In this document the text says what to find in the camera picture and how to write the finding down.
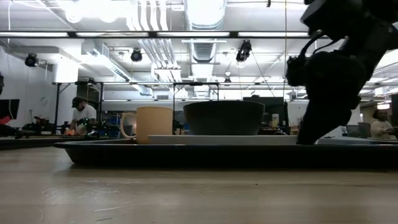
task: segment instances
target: man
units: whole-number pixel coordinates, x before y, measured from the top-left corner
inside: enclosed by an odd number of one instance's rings
[[[371,134],[373,139],[397,139],[393,133],[394,129],[387,121],[387,111],[376,110],[373,113],[374,120],[371,123]]]
[[[89,119],[89,123],[91,125],[95,125],[97,112],[92,106],[88,105],[84,99],[79,97],[75,97],[73,99],[72,108],[74,108],[74,110],[70,129],[75,130],[76,134],[84,135],[86,134],[86,129],[82,127],[77,127],[77,121],[81,119]]]

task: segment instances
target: wooden table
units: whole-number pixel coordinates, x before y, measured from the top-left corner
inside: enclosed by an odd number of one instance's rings
[[[0,217],[2,224],[398,223],[398,173],[84,169],[62,149],[18,149],[0,151]]]

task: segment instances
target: ductwork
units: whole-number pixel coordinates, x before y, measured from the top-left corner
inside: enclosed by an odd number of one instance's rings
[[[221,30],[224,24],[226,0],[184,0],[186,24],[189,30]],[[196,62],[213,60],[217,44],[190,44]]]

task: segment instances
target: beige mug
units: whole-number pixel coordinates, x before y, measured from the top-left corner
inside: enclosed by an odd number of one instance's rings
[[[128,136],[123,130],[124,120],[134,117],[133,130],[136,136]],[[120,120],[120,131],[123,137],[136,138],[139,144],[149,144],[149,135],[173,134],[173,109],[159,106],[143,106],[137,108],[137,114],[123,113]]]

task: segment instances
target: dark gray bowl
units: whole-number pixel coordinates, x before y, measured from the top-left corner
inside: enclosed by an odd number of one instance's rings
[[[194,135],[256,135],[265,106],[250,101],[206,101],[183,109]]]

